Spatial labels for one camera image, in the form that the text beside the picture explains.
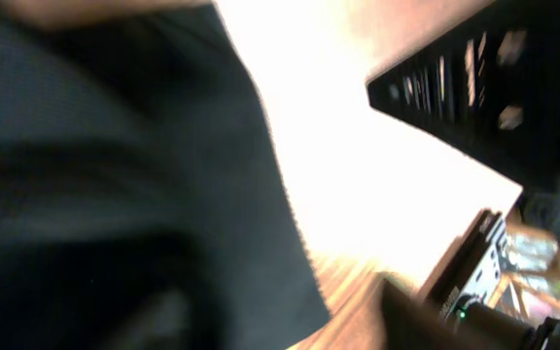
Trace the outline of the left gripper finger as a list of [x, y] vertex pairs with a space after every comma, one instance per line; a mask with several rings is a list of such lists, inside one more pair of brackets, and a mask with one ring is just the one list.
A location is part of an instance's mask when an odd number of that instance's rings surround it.
[[397, 284], [383, 279], [379, 310], [383, 321], [383, 349], [387, 350], [501, 350], [478, 332], [455, 333], [433, 310], [417, 303]]

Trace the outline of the black t-shirt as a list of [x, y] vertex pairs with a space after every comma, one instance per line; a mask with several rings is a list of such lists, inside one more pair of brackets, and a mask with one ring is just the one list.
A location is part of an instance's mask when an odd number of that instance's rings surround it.
[[324, 327], [217, 8], [0, 1], [0, 349], [285, 349]]

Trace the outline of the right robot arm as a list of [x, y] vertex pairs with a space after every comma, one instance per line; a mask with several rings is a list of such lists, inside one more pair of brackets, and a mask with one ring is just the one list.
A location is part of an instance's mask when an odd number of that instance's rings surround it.
[[541, 229], [482, 210], [414, 301], [381, 303], [391, 345], [410, 349], [560, 349], [560, 183], [530, 200]]

